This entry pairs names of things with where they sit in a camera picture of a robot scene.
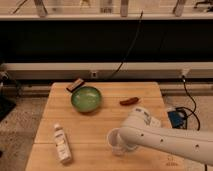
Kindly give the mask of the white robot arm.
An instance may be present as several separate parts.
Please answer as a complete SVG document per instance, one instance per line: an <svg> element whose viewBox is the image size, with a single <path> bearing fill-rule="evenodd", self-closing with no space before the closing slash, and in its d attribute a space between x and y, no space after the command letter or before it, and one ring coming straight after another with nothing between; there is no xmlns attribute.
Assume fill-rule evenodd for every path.
<svg viewBox="0 0 213 171"><path fill-rule="evenodd" d="M153 126L147 109L134 107L121 124L119 142L128 150L145 146L213 166L213 132Z"/></svg>

